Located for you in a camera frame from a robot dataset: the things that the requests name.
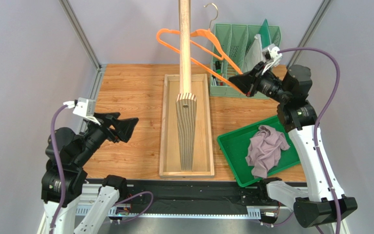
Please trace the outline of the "lilac ribbed tank top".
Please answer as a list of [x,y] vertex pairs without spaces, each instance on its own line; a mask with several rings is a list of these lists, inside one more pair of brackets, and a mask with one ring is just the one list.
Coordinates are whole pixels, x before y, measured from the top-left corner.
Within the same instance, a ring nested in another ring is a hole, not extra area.
[[259,126],[259,130],[250,138],[245,157],[254,178],[267,178],[269,170],[278,166],[282,151],[290,148],[284,133],[268,125]]

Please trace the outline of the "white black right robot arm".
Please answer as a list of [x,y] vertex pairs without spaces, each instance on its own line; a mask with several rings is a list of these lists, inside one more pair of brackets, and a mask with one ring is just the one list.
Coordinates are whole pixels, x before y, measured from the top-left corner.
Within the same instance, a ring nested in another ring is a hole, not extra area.
[[298,153],[307,180],[303,193],[283,181],[266,184],[270,199],[291,208],[298,223],[309,228],[338,223],[357,210],[354,197],[346,196],[339,185],[322,147],[317,114],[308,101],[312,87],[311,70],[292,65],[283,79],[278,78],[264,62],[251,71],[229,78],[248,97],[256,93],[278,102],[277,116]]

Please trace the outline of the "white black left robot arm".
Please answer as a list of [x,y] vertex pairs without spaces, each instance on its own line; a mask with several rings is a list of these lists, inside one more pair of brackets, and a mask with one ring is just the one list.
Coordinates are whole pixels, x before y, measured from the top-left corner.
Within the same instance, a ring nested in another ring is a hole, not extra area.
[[100,121],[87,122],[87,130],[76,134],[68,127],[55,129],[57,110],[52,118],[50,137],[45,150],[49,160],[42,177],[41,198],[44,201],[47,234],[95,234],[112,205],[128,193],[126,179],[109,175],[99,196],[83,222],[75,227],[75,212],[80,202],[87,173],[84,165],[105,140],[128,142],[139,119],[119,120],[120,113],[95,113]]

